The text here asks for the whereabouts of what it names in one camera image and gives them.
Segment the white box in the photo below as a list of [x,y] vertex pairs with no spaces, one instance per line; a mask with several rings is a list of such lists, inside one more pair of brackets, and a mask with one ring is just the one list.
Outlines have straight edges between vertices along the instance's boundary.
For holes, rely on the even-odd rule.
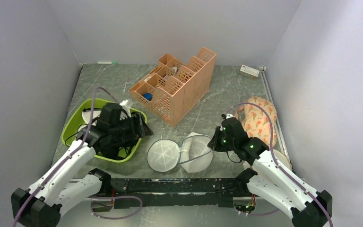
[[239,71],[240,75],[245,75],[248,77],[258,78],[259,76],[259,70],[256,70],[254,68],[248,67],[246,65],[242,65]]

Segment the orange desk organizer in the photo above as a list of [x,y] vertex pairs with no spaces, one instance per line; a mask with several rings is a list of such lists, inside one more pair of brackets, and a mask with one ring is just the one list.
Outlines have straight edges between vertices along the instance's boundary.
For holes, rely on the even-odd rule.
[[[129,90],[130,96],[174,127],[208,92],[215,61],[216,53],[207,48],[191,57],[188,64],[167,53]],[[152,94],[151,101],[143,97],[145,93]]]

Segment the white mesh strainer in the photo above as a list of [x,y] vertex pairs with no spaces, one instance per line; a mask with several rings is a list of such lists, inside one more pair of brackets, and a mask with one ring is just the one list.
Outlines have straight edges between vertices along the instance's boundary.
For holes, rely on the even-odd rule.
[[149,166],[158,172],[169,171],[180,164],[188,173],[197,173],[208,168],[213,153],[207,146],[211,138],[192,132],[179,145],[168,139],[158,140],[148,150]]
[[166,172],[179,163],[180,148],[172,140],[158,140],[148,150],[147,160],[149,166],[158,172]]

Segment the lime green basket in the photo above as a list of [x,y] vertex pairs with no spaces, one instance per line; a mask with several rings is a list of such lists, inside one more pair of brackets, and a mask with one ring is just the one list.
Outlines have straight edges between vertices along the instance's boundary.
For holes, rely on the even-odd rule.
[[[87,108],[91,108],[91,102],[92,102],[92,99],[88,99],[86,100],[77,110],[76,112],[73,114],[73,116],[70,118],[69,122],[66,124],[65,126],[65,129],[63,130],[62,132],[62,143],[64,145],[66,145],[65,143],[65,139],[69,138],[71,135],[73,135],[74,133],[77,132],[77,129],[80,127],[80,125],[82,124],[85,124],[84,120],[83,120],[83,116],[81,115],[81,112],[84,110],[84,109],[87,109]],[[104,99],[99,99],[99,98],[96,98],[95,99],[95,104],[94,104],[94,108],[100,108],[102,109],[102,107],[107,104],[107,103],[111,103],[111,101],[107,101],[107,100],[104,100]],[[134,109],[134,108],[130,108],[130,111],[131,112],[140,112],[143,116],[144,116],[144,121],[145,123],[147,123],[147,116],[145,115],[144,112],[140,111],[140,110],[137,110],[137,109]],[[74,141],[75,137],[73,136],[72,138],[68,139],[68,144],[72,143]],[[133,147],[133,149],[131,150],[131,153],[130,155],[123,159],[123,160],[113,160],[113,159],[110,159],[110,158],[106,158],[104,156],[102,156],[101,153],[98,153],[95,155],[95,157],[97,158],[100,158],[100,159],[103,159],[103,160],[107,160],[107,161],[110,161],[110,162],[116,162],[116,163],[121,163],[121,162],[127,162],[131,157],[133,157],[134,153],[136,152],[139,144],[141,142],[141,138],[138,140],[137,144]],[[119,156],[120,157],[126,157],[126,151],[125,149],[121,149],[119,151]]]

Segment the white wall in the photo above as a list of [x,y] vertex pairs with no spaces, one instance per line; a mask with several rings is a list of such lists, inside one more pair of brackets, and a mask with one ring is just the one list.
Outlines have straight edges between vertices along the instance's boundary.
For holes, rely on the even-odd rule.
[[82,63],[188,61],[265,66],[301,0],[49,0]]
[[363,0],[303,0],[267,75],[296,172],[363,226]]
[[46,1],[0,0],[0,227],[49,169],[79,69]]

